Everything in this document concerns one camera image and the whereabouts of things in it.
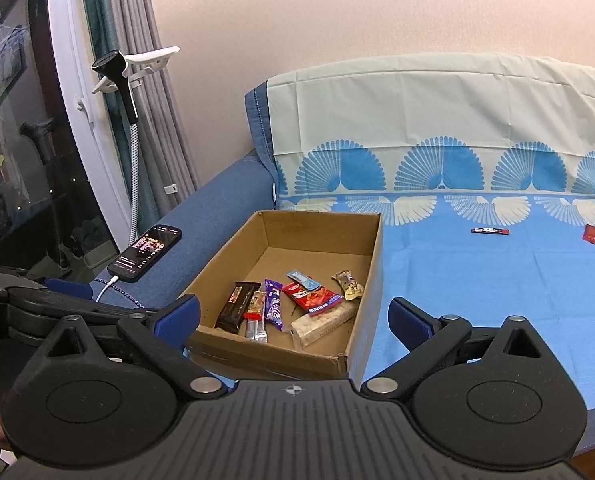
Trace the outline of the light blue stick pack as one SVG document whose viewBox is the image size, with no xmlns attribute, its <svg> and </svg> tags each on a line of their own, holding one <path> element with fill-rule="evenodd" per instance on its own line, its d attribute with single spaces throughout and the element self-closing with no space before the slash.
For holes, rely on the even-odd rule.
<svg viewBox="0 0 595 480">
<path fill-rule="evenodd" d="M 314 292 L 321 287 L 321 284 L 311 278 L 310 276 L 299 272 L 298 270 L 292 270 L 287 273 L 288 278 L 297 284 L 300 284 L 307 292 Z"/>
</svg>

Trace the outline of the thin black red snack bar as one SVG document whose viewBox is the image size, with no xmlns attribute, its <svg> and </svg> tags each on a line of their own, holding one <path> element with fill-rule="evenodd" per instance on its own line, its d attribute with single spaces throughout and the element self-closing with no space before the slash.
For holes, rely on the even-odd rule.
<svg viewBox="0 0 595 480">
<path fill-rule="evenodd" d="M 471 229 L 470 232 L 472 234 L 491 234 L 491 235 L 503 235 L 503 236 L 510 235 L 509 229 L 489 228 L 488 226 L 479 226 L 478 228 Z"/>
</svg>

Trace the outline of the small red candy packet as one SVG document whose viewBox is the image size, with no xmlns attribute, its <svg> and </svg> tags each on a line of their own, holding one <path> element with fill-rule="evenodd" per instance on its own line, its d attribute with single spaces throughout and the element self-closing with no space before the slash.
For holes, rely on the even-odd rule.
<svg viewBox="0 0 595 480">
<path fill-rule="evenodd" d="M 585 240 L 585 242 L 595 245 L 595 226 L 586 224 L 582 239 Z"/>
</svg>

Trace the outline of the red spicy snack bag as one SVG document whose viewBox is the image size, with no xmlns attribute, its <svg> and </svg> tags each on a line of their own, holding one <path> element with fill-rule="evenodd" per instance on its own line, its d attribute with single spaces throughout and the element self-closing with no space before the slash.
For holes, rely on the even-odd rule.
<svg viewBox="0 0 595 480">
<path fill-rule="evenodd" d="M 309 316 L 316 316 L 330 310 L 343 301 L 343 297 L 325 286 L 307 290 L 293 282 L 282 286 L 282 291 Z"/>
</svg>

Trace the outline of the clear rice cracker snack pack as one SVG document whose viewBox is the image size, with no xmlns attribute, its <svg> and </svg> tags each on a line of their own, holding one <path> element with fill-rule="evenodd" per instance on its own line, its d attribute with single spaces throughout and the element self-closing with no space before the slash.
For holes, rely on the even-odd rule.
<svg viewBox="0 0 595 480">
<path fill-rule="evenodd" d="M 319 315 L 305 314 L 290 325 L 290 335 L 296 350 L 314 344 L 315 341 L 332 333 L 349 320 L 352 320 L 359 308 L 357 301 L 342 301 Z"/>
</svg>

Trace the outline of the white phone holder clamp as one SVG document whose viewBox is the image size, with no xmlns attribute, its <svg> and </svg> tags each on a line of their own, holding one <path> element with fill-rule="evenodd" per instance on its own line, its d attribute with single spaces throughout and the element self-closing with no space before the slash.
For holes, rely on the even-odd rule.
<svg viewBox="0 0 595 480">
<path fill-rule="evenodd" d="M 163 70 L 170 58 L 179 51 L 177 46 L 139 54 L 124 54 L 120 50 L 112 50 L 92 63 L 92 70 L 101 76 L 92 93 L 119 92 L 130 125 L 130 245 L 137 236 L 139 207 L 138 112 L 133 89 L 145 76 Z"/>
</svg>

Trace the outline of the black smartphone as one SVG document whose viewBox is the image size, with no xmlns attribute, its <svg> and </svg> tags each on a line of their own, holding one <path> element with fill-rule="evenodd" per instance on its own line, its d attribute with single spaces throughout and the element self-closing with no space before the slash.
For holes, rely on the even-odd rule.
<svg viewBox="0 0 595 480">
<path fill-rule="evenodd" d="M 157 224 L 140 235 L 107 267 L 120 281 L 135 283 L 183 237 L 181 229 Z"/>
</svg>

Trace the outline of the grey curtain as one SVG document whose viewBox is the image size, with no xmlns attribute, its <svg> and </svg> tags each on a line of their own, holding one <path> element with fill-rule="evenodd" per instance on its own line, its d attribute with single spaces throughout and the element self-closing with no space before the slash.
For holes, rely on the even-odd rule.
<svg viewBox="0 0 595 480">
<path fill-rule="evenodd" d="M 92 51 L 144 53 L 162 47 L 151 0 L 84 0 Z M 145 231 L 199 186 L 166 70 L 132 90 L 138 113 L 137 230 Z"/>
</svg>

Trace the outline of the small red gold snack bar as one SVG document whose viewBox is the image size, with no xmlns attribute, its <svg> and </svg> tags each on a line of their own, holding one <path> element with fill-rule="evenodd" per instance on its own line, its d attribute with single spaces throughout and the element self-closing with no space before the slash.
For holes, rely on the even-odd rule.
<svg viewBox="0 0 595 480">
<path fill-rule="evenodd" d="M 247 322 L 246 337 L 256 342 L 266 344 L 268 336 L 265 328 L 266 292 L 255 290 L 249 307 L 243 318 Z"/>
</svg>

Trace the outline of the yellow snack pack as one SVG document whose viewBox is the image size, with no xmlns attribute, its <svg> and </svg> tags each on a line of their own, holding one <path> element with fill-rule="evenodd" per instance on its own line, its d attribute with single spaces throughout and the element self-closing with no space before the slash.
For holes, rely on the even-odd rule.
<svg viewBox="0 0 595 480">
<path fill-rule="evenodd" d="M 363 297 L 363 285 L 359 284 L 351 271 L 342 270 L 333 274 L 334 281 L 340 285 L 346 301 Z"/>
</svg>

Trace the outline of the black chocolate bar wrapper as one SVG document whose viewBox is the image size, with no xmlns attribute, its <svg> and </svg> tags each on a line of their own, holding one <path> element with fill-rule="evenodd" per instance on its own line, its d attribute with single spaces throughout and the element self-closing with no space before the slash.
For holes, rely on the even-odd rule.
<svg viewBox="0 0 595 480">
<path fill-rule="evenodd" d="M 215 327 L 227 333 L 236 334 L 240 330 L 244 313 L 247 312 L 252 296 L 260 289 L 260 282 L 235 282 L 234 289 L 226 300 Z"/>
</svg>

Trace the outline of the purple candy bar wrapper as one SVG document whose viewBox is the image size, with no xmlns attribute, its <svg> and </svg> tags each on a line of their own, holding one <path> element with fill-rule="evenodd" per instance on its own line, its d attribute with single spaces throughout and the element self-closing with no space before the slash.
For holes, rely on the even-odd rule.
<svg viewBox="0 0 595 480">
<path fill-rule="evenodd" d="M 284 321 L 281 316 L 281 289 L 282 285 L 279 282 L 269 278 L 264 281 L 265 321 L 272 323 L 278 330 L 284 329 Z"/>
</svg>

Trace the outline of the cardboard box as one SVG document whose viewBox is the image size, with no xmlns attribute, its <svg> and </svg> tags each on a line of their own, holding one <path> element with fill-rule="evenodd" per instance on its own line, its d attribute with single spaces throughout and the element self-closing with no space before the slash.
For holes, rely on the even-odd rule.
<svg viewBox="0 0 595 480">
<path fill-rule="evenodd" d="M 187 341 L 191 358 L 230 379 L 349 378 L 359 384 L 382 304 L 382 232 L 378 214 L 255 212 L 186 289 L 201 308 L 200 324 Z M 239 282 L 287 284 L 289 272 L 299 271 L 337 292 L 333 277 L 344 270 L 365 289 L 354 318 L 303 349 L 296 348 L 290 327 L 304 311 L 287 295 L 280 297 L 284 327 L 268 327 L 266 342 L 216 325 Z"/>
</svg>

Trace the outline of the white window frame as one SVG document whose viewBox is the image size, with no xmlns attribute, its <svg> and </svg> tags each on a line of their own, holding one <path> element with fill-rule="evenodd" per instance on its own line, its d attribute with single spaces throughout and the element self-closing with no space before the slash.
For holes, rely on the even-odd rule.
<svg viewBox="0 0 595 480">
<path fill-rule="evenodd" d="M 130 198 L 98 76 L 84 0 L 47 0 L 52 48 L 66 114 L 101 216 L 116 246 L 130 236 Z"/>
</svg>

